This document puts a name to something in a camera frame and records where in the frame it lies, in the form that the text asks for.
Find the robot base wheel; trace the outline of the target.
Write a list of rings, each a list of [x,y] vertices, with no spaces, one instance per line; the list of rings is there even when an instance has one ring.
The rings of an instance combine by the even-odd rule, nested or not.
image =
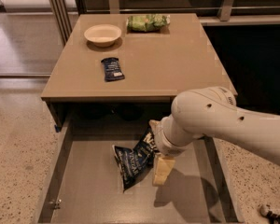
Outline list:
[[[270,224],[280,224],[280,208],[264,204],[260,207],[259,212],[263,217],[269,219]]]

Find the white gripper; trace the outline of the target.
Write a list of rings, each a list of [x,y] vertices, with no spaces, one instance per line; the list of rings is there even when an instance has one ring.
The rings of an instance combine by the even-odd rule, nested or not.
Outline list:
[[[173,157],[183,153],[190,144],[190,134],[172,117],[164,117],[161,121],[151,119],[148,124],[154,134],[155,145],[161,153],[154,158],[152,184],[162,186],[175,166]]]

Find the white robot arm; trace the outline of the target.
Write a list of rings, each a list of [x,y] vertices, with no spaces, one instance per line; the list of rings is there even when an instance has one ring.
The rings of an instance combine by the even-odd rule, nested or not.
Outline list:
[[[175,157],[205,136],[233,143],[280,166],[280,116],[238,107],[234,95],[223,87],[179,93],[171,114],[149,125],[159,151],[154,160],[155,186],[165,183]]]

